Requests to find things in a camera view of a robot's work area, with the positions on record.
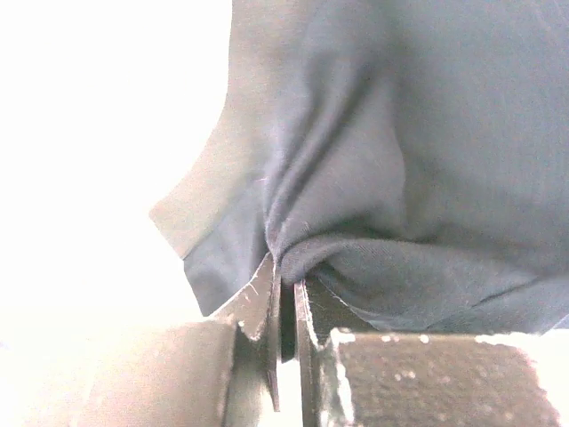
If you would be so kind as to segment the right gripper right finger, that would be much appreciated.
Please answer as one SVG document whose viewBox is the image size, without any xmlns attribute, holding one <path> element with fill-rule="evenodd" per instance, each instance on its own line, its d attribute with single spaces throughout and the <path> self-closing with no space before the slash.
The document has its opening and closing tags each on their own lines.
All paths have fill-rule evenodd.
<svg viewBox="0 0 569 427">
<path fill-rule="evenodd" d="M 379 332 L 294 288 L 307 426 L 559 426 L 563 335 Z"/>
</svg>

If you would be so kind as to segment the black underwear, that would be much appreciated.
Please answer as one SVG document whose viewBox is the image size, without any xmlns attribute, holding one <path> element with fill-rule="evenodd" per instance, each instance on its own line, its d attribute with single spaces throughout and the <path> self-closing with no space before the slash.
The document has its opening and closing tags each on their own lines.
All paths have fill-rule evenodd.
<svg viewBox="0 0 569 427">
<path fill-rule="evenodd" d="M 206 316 L 270 255 L 380 330 L 567 327 L 567 2 L 234 2 L 220 120 L 150 216 Z"/>
</svg>

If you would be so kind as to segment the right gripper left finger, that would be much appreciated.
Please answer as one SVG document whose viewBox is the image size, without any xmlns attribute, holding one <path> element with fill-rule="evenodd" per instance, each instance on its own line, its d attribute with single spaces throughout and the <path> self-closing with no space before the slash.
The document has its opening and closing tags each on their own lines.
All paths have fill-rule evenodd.
<svg viewBox="0 0 569 427">
<path fill-rule="evenodd" d="M 127 336 L 84 394 L 82 426 L 262 426 L 280 408 L 280 283 L 266 255 L 199 322 Z"/>
</svg>

